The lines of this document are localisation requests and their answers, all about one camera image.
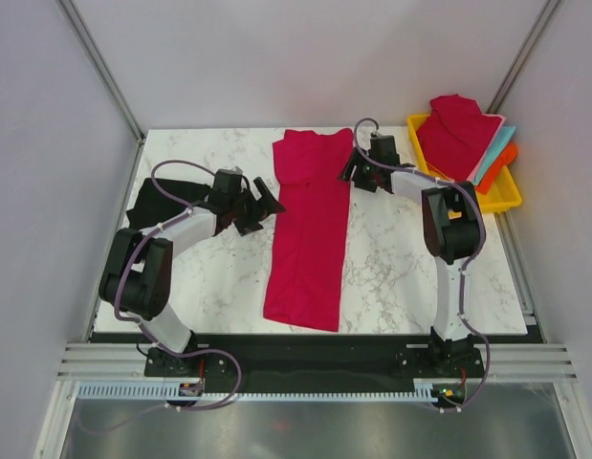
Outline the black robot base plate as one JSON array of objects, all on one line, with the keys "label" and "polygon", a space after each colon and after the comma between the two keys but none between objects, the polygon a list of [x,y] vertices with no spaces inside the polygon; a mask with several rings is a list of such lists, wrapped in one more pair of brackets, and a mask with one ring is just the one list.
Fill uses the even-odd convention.
[{"label": "black robot base plate", "polygon": [[149,349],[144,374],[201,377],[226,392],[408,390],[417,379],[482,377],[485,360],[475,344],[426,336],[200,335],[196,349],[208,355],[183,359]]}]

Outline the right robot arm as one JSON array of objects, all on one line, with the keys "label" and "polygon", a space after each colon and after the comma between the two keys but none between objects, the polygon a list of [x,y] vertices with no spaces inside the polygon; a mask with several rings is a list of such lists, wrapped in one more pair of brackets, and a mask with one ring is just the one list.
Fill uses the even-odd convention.
[{"label": "right robot arm", "polygon": [[367,150],[354,142],[340,179],[369,192],[381,188],[421,206],[424,242],[434,258],[437,278],[431,333],[444,342],[471,335],[465,324],[469,265],[486,240],[473,184],[450,182],[403,164],[394,138],[378,133],[371,135]]}]

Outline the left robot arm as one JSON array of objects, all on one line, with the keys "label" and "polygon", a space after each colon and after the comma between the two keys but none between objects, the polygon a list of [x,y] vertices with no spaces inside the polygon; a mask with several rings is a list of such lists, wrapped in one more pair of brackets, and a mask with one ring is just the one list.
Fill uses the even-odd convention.
[{"label": "left robot arm", "polygon": [[210,185],[145,179],[99,283],[99,297],[117,320],[138,324],[179,376],[195,372],[200,355],[195,333],[169,304],[174,259],[229,227],[242,236],[262,230],[264,220],[286,210],[261,178],[249,181],[239,169],[212,177]]}]

